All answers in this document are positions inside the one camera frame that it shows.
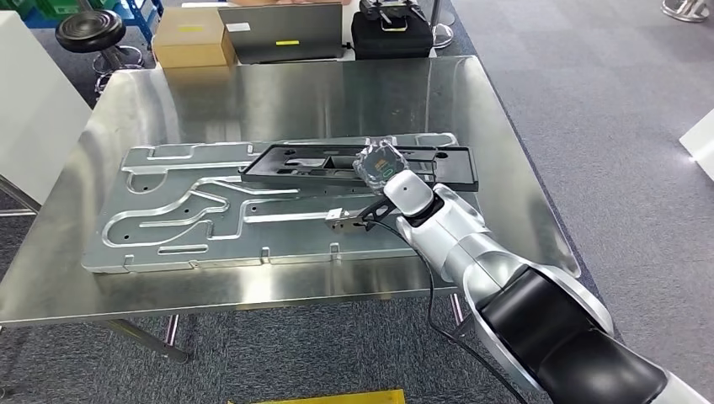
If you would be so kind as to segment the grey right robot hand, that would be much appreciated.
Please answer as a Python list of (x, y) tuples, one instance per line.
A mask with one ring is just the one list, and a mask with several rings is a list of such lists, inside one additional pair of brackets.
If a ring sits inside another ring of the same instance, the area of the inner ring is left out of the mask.
[(352, 166), (356, 175), (374, 194), (383, 194), (391, 178), (409, 169), (405, 156), (387, 140), (367, 145), (357, 153)]

